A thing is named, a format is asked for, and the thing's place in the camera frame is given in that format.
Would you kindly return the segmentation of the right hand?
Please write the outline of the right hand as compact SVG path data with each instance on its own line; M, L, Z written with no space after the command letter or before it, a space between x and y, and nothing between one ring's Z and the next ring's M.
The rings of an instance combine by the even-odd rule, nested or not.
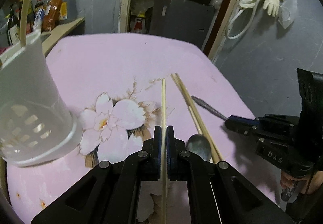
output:
M307 185L310 181L310 175L307 175L301 179L296 179L288 175L286 172L281 171L280 185L283 189L292 188L296 181L298 181L301 184L301 193L311 194L315 192L322 185L322 171L317 171L314 174L314 176L311 179L308 191L306 190L307 190Z

